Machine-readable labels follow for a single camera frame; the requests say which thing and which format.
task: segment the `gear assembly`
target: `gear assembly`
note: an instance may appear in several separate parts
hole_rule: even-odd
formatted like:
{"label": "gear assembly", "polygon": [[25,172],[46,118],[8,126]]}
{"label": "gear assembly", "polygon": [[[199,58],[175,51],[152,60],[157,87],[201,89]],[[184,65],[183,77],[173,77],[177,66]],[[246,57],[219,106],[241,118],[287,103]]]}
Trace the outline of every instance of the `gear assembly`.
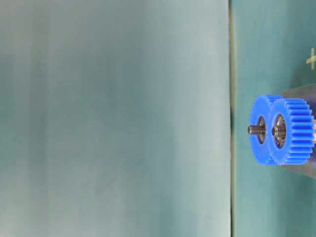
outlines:
{"label": "gear assembly", "polygon": [[260,95],[249,123],[250,144],[260,165],[301,165],[311,157],[316,120],[305,99]]}

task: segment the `teal cloth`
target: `teal cloth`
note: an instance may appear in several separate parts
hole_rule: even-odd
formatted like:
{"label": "teal cloth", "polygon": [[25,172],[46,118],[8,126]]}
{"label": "teal cloth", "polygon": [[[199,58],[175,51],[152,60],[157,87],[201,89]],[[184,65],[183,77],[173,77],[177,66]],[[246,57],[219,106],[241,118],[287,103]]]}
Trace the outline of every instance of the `teal cloth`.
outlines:
{"label": "teal cloth", "polygon": [[228,2],[2,0],[0,29],[0,236],[230,236]]}
{"label": "teal cloth", "polygon": [[316,180],[259,166],[247,135],[260,94],[316,83],[306,59],[316,47],[316,2],[232,0],[233,236],[316,235]]}

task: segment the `yellow cross mark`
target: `yellow cross mark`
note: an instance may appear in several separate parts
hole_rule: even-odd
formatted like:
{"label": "yellow cross mark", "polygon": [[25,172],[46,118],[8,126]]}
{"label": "yellow cross mark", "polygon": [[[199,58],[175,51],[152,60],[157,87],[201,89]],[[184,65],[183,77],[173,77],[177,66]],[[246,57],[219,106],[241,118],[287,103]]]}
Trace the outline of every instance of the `yellow cross mark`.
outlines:
{"label": "yellow cross mark", "polygon": [[309,59],[306,60],[306,63],[312,64],[312,70],[315,69],[315,61],[316,61],[316,56],[315,56],[314,48],[312,48],[312,55]]}

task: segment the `plastic gear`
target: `plastic gear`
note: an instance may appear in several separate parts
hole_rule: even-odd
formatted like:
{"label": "plastic gear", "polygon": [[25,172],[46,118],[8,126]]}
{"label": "plastic gear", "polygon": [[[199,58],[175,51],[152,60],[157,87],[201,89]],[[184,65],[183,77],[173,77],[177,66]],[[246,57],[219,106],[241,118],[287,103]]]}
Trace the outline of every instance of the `plastic gear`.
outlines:
{"label": "plastic gear", "polygon": [[[276,100],[282,98],[280,95],[260,95],[256,98],[252,105],[252,110],[250,113],[250,125],[257,125],[260,117],[263,117],[265,124],[267,126],[269,113],[271,110],[272,103]],[[258,139],[257,135],[249,135],[250,144],[252,148],[253,155],[259,165],[277,165],[276,161],[269,154],[269,145],[267,141],[267,131],[266,138],[264,142]]]}
{"label": "plastic gear", "polygon": [[[286,135],[280,147],[272,129],[277,118],[283,116]],[[314,146],[314,123],[310,106],[303,99],[277,99],[271,106],[267,122],[267,140],[269,155],[278,165],[303,164],[312,153]]]}

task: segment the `threaded bolt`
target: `threaded bolt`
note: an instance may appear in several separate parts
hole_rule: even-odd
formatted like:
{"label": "threaded bolt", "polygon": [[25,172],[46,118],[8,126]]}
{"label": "threaded bolt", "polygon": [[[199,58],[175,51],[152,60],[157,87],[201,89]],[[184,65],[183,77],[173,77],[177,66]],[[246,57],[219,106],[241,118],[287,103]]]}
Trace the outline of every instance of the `threaded bolt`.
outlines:
{"label": "threaded bolt", "polygon": [[249,135],[265,135],[266,127],[261,126],[261,125],[250,125],[248,127],[248,134]]}
{"label": "threaded bolt", "polygon": [[278,140],[284,139],[286,135],[286,128],[284,125],[274,126],[272,128],[272,135]]}

